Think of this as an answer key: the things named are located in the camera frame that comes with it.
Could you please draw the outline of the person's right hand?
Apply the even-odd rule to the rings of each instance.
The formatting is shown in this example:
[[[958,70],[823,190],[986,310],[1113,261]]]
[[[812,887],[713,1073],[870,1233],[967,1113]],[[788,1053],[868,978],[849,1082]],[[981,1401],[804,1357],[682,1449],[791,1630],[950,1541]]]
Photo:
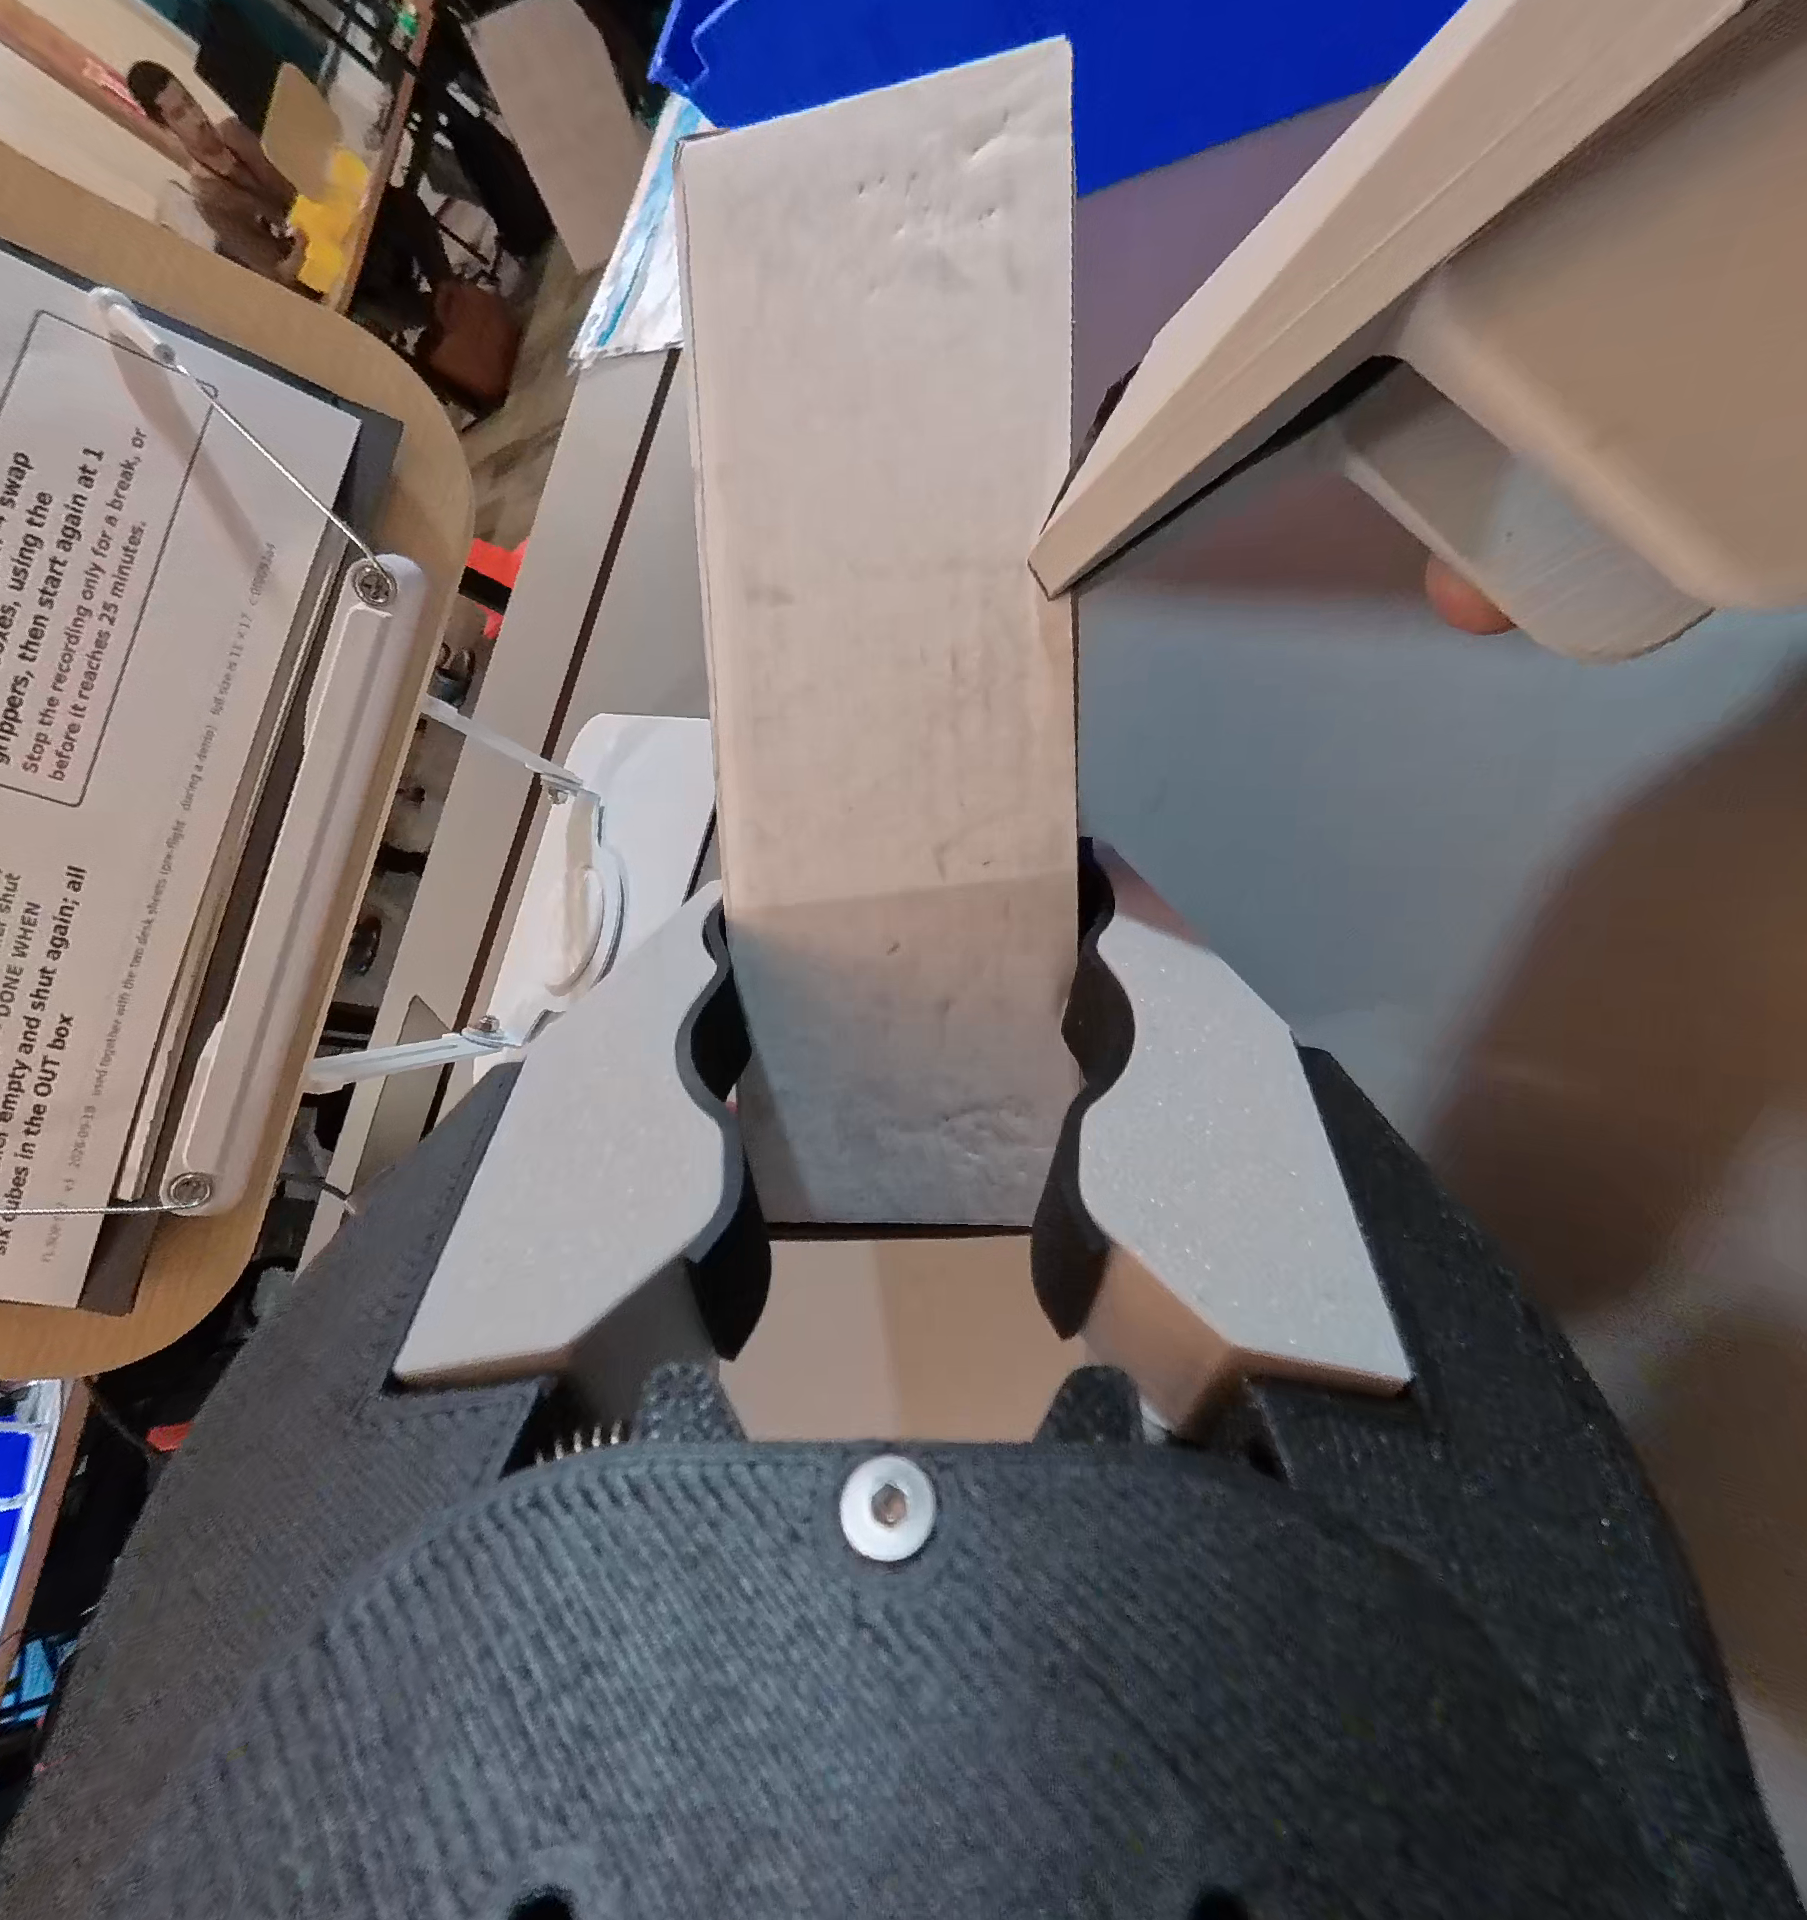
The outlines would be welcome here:
[[[1481,589],[1476,589],[1465,574],[1450,567],[1438,552],[1431,552],[1423,569],[1423,586],[1431,600],[1431,609],[1450,626],[1466,636],[1502,636],[1513,633],[1516,621],[1500,609]]]

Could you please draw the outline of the white cardboard mailer box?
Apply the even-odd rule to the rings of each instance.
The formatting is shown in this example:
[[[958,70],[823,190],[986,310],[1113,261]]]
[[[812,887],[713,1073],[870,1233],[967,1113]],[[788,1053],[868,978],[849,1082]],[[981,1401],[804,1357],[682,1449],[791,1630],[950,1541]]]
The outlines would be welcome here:
[[[780,1237],[766,1437],[1031,1437],[1029,1230],[1079,1078],[1062,37],[675,160],[725,933]]]

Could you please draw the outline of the grey desk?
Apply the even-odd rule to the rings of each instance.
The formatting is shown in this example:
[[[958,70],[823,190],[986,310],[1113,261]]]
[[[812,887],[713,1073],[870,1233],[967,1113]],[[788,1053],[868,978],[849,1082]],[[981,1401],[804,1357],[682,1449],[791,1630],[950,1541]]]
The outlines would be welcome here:
[[[1352,484],[1247,520],[1090,594],[1087,832],[1577,1332],[1807,1352],[1807,609],[1571,664],[1382,593]]]

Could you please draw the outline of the blue plastic bin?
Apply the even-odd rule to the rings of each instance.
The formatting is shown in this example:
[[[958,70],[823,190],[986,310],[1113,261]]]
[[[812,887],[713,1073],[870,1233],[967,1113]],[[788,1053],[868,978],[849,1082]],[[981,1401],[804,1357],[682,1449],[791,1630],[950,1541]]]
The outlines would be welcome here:
[[[1387,84],[1456,2],[675,2],[652,82],[716,129],[992,60],[1048,37],[1076,63],[1076,177],[1092,195]]]

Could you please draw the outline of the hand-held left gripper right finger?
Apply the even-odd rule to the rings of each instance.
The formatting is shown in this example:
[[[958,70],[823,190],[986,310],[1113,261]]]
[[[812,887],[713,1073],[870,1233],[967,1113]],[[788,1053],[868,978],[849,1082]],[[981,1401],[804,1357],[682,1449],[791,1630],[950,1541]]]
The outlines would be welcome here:
[[[1289,1025],[1097,838],[1079,907],[1079,1092],[1031,1237],[1051,1328],[1146,1405],[1247,1380],[1401,1396],[1412,1362]]]

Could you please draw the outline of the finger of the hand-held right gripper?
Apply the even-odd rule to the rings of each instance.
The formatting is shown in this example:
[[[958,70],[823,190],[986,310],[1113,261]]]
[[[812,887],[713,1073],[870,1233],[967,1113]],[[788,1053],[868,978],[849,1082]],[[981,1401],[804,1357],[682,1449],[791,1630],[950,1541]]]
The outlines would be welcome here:
[[[1562,658],[1807,609],[1807,6],[1461,6],[1156,334],[1035,581],[1312,450]]]

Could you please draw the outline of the printed instruction sheet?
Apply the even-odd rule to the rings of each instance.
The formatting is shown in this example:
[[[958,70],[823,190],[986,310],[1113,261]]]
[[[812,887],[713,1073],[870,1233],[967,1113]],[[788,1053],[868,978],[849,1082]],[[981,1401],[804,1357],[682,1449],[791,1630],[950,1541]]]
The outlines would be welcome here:
[[[362,414],[0,245],[0,1301],[147,1189]]]

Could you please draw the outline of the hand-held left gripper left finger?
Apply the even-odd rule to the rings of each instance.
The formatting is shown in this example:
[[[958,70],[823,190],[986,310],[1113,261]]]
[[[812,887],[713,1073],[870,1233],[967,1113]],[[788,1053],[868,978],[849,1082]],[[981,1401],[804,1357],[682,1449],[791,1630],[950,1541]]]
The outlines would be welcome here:
[[[772,1290],[732,1106],[749,1060],[707,882],[527,1045],[395,1379],[642,1390],[737,1358]]]

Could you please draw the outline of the white blue paper envelope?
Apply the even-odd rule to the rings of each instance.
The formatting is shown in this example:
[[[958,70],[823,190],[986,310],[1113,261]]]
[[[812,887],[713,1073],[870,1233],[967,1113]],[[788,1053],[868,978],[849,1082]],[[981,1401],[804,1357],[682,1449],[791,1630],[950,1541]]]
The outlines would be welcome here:
[[[668,95],[626,224],[571,340],[574,376],[603,360],[682,347],[675,162],[682,140],[707,129],[696,105]]]

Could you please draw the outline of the yellow plastic bin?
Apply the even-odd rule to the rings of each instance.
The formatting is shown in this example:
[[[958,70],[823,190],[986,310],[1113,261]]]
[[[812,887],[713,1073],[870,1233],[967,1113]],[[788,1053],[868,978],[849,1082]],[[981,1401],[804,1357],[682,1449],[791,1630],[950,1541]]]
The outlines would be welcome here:
[[[319,300],[326,300],[345,276],[367,188],[370,165],[354,151],[338,146],[326,160],[316,195],[298,192],[292,203],[295,284]]]

